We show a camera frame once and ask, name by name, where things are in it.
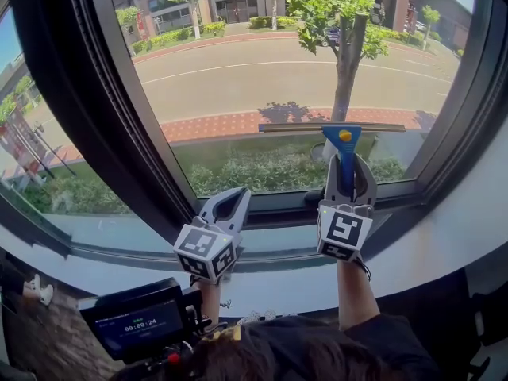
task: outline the street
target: street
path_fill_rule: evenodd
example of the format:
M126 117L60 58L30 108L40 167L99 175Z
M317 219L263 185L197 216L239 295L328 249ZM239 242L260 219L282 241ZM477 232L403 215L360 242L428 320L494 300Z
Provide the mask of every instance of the street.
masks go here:
M459 60L443 47L438 55L391 44L389 56L362 60L351 107L422 110L438 114ZM337 86L330 48L317 55L296 39L252 40L211 45L142 60L134 66L159 123L263 110L293 102L331 108ZM27 115L43 124L53 147L71 144L46 105ZM1 168L15 164L0 155Z

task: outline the yellow button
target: yellow button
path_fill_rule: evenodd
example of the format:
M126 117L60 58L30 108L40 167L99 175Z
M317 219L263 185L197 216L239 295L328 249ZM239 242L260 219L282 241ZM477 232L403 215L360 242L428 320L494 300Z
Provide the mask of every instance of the yellow button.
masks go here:
M352 139L352 134L351 134L351 132L350 132L350 131L348 131L348 130L341 130L341 131L339 132L339 138L340 138L342 141L344 141L344 142L346 142L346 143L347 143L347 142L351 141L351 139Z

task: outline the forearm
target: forearm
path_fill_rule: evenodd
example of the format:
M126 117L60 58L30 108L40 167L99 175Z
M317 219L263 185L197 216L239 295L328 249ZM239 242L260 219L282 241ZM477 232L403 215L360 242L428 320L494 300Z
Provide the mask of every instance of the forearm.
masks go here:
M379 307L364 271L353 263L337 261L339 324L341 330L379 314Z
M201 306L202 314L212 319L213 324L219 322L219 304L221 302L221 285L213 285L198 281L194 287L201 290L203 304Z

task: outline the brick sidewalk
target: brick sidewalk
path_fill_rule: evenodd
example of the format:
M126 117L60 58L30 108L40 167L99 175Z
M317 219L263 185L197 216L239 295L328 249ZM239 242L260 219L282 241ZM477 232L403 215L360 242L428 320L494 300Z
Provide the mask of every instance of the brick sidewalk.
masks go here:
M228 44L231 42L244 42L250 40L280 40L287 38L298 38L298 34L293 31L278 31L274 33L253 33L253 34L239 34L239 35L231 35L227 37L216 37L210 38L208 40L197 40L188 42L186 44L176 45L175 47L170 48L162 48L158 51L150 52L146 55L138 56L133 58L133 62L138 64L139 62L144 62L145 60L151 60L153 58L157 58L159 56L164 56L173 52L179 51L187 51L189 49L196 49L207 47L210 45L220 45L220 44ZM436 57L427 52L422 52L419 49L411 48L404 44L394 44L391 42L387 42L388 47L393 48L399 51L408 51L414 52L419 56L424 56L425 58L435 59Z
M168 143L189 144L196 140L219 137L238 137L245 134L260 134L259 124L291 123L306 121L329 121L332 110L309 109L307 107L279 106L276 109L253 110L245 113L221 114L169 121L160 125ZM430 131L436 120L435 114L413 110L351 108L346 121L402 124L408 130ZM74 145L56 148L56 152L66 163L73 164L83 160ZM50 152L44 159L48 167L57 167L61 162ZM7 170L2 178L8 179L23 174L21 167Z

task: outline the parked car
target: parked car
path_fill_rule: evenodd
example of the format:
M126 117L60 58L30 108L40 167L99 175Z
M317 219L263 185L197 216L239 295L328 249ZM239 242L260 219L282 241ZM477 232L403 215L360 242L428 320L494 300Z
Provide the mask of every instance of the parked car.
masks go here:
M425 31L427 29L427 26L420 21L416 21L416 29L418 31Z
M328 37L328 40L330 40L330 42L333 45L338 46L339 45L339 41L341 39L341 29L338 28L338 27L329 28L329 29L326 30L326 36ZM325 38L322 38L321 41L320 41L321 46L322 47L328 47L329 46L328 40L325 39Z

